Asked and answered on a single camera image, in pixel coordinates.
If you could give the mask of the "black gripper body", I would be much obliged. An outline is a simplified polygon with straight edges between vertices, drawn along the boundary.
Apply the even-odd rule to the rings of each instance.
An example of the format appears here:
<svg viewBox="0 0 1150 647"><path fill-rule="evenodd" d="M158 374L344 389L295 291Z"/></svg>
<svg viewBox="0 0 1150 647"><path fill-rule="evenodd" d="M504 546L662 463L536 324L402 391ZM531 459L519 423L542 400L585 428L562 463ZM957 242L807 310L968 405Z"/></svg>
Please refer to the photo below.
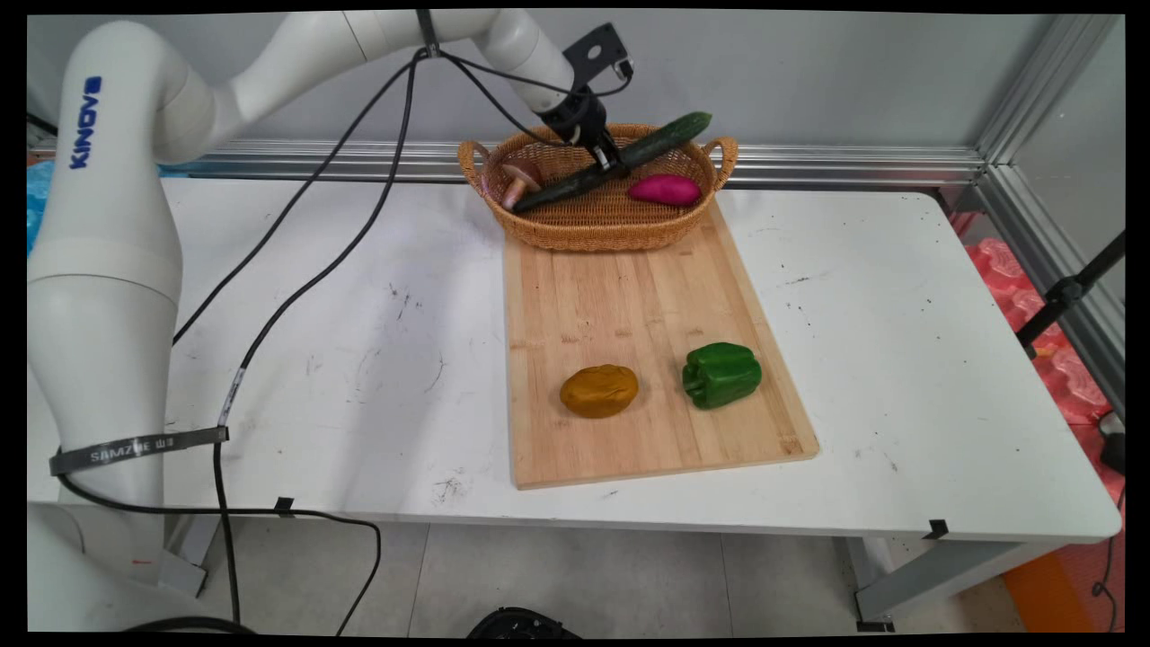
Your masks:
<svg viewBox="0 0 1150 647"><path fill-rule="evenodd" d="M606 131L606 108L589 88L580 87L539 118L562 143L600 146Z"/></svg>

